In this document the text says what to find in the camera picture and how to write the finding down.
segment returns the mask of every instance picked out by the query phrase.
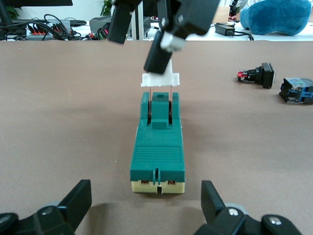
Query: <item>potted plant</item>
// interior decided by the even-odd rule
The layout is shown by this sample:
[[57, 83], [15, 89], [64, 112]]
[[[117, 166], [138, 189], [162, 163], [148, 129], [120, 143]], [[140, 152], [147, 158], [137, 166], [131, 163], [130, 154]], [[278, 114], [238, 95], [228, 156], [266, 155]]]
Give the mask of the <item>potted plant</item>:
[[103, 0], [103, 6], [101, 9], [101, 16], [108, 16], [111, 13], [112, 0]]
[[10, 13], [11, 19], [15, 20], [15, 19], [17, 19], [18, 16], [20, 16], [14, 7], [8, 6], [7, 9], [8, 9], [8, 12]]

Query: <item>power adapter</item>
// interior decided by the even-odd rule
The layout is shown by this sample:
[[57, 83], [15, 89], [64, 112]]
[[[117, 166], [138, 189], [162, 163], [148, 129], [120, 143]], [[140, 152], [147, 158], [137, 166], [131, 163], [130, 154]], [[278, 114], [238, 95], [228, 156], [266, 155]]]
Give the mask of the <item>power adapter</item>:
[[233, 24], [216, 23], [215, 24], [215, 32], [219, 33], [223, 36], [234, 36], [235, 27]]

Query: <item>desk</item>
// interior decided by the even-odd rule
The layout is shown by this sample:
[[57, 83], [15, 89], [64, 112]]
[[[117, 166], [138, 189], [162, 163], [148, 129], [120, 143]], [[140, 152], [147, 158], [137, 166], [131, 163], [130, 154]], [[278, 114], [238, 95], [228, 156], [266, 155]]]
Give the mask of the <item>desk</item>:
[[[151, 23], [152, 26], [158, 27], [158, 23]], [[251, 33], [250, 30], [246, 30], [241, 26], [241, 23], [236, 23], [235, 26], [237, 31]], [[87, 25], [75, 27], [74, 30], [81, 33], [82, 36], [85, 36], [90, 33], [89, 22]], [[150, 29], [148, 32], [148, 41], [152, 41], [155, 37], [157, 30]], [[313, 41], [313, 23], [308, 23], [302, 32], [295, 36], [286, 36], [279, 33], [272, 33], [268, 35], [255, 35], [252, 34], [254, 40], [267, 40], [267, 41]], [[211, 27], [209, 31], [204, 36], [199, 36], [196, 34], [192, 34], [187, 37], [188, 41], [248, 41], [249, 38], [247, 36], [242, 37], [227, 37], [215, 33], [215, 27]]]
[[[204, 223], [201, 180], [250, 216], [289, 218], [312, 233], [313, 106], [278, 95], [284, 77], [313, 78], [313, 42], [187, 42], [180, 73], [186, 163], [182, 195], [131, 190], [143, 64], [151, 42], [0, 42], [0, 213], [25, 218], [91, 179], [78, 235], [191, 235]], [[240, 55], [240, 60], [227, 60]], [[276, 83], [240, 84], [272, 62]]]

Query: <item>blue pillow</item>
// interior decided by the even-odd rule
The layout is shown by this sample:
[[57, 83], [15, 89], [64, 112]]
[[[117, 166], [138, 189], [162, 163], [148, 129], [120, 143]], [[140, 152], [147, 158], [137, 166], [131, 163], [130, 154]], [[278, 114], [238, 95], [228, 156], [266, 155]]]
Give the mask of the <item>blue pillow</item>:
[[308, 0], [264, 0], [244, 8], [240, 21], [253, 34], [282, 32], [293, 36], [305, 28], [310, 14]]

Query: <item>electrical component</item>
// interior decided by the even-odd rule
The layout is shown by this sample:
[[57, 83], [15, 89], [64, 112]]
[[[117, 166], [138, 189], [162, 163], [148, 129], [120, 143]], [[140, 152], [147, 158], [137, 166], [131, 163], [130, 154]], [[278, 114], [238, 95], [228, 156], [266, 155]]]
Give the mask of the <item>electrical component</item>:
[[[143, 35], [147, 35], [147, 33], [151, 29], [151, 18], [150, 17], [143, 17]], [[133, 37], [133, 31], [132, 31], [132, 24], [130, 24], [128, 32], [127, 32], [128, 38]]]
[[238, 0], [234, 0], [230, 5], [229, 15], [234, 16], [239, 12], [239, 7], [237, 7]]
[[130, 167], [134, 192], [184, 193], [185, 162], [179, 94], [142, 96], [140, 121]]
[[229, 23], [216, 23], [215, 32], [223, 36], [234, 36], [235, 26]]
[[98, 40], [104, 40], [108, 38], [110, 23], [106, 23], [103, 27], [99, 28], [96, 33]]
[[279, 95], [295, 104], [313, 104], [313, 81], [307, 78], [284, 78]]
[[53, 39], [52, 34], [49, 33], [46, 28], [33, 23], [27, 24], [26, 37], [31, 41], [42, 41], [43, 39], [46, 41]]
[[47, 21], [52, 23], [53, 25], [58, 26], [59, 28], [62, 27], [68, 34], [71, 33], [70, 20], [59, 20], [58, 18], [56, 18], [56, 19], [47, 19]]
[[90, 31], [97, 33], [98, 29], [102, 28], [106, 23], [111, 23], [111, 15], [93, 18], [89, 21]]
[[248, 36], [250, 41], [254, 41], [254, 38], [251, 34], [245, 32], [239, 32], [235, 30], [235, 25], [230, 23], [216, 23], [215, 32], [223, 36]]
[[275, 72], [270, 63], [262, 63], [262, 66], [254, 70], [239, 70], [236, 77], [240, 82], [254, 82], [268, 89], [275, 82]]

